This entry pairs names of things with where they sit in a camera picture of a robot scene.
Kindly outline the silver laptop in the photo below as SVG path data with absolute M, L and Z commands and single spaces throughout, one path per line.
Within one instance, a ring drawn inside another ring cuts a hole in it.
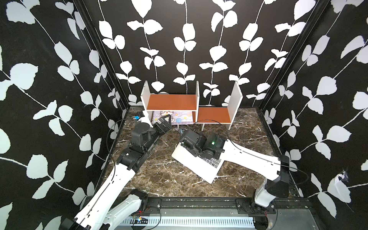
M 172 157 L 209 184 L 213 183 L 224 163 L 221 159 L 212 158 L 209 160 L 207 158 L 202 159 L 199 156 L 195 157 L 180 143 L 176 146 Z

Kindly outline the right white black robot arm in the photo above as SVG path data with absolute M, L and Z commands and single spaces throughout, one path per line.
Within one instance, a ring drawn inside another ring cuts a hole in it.
M 267 208 L 277 197 L 289 195 L 289 158 L 268 156 L 242 147 L 226 137 L 208 137 L 185 130 L 172 157 L 208 183 L 213 183 L 225 161 L 250 169 L 264 177 L 256 189 L 254 203 Z

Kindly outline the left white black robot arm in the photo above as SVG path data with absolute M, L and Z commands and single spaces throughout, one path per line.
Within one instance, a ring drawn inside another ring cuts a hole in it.
M 157 140 L 171 130 L 171 115 L 154 124 L 139 122 L 131 133 L 131 141 L 119 156 L 113 170 L 89 203 L 74 217 L 65 219 L 61 230 L 114 230 L 128 216 L 147 207 L 148 195 L 134 189 L 117 206 L 114 202 L 126 184 L 151 155 Z

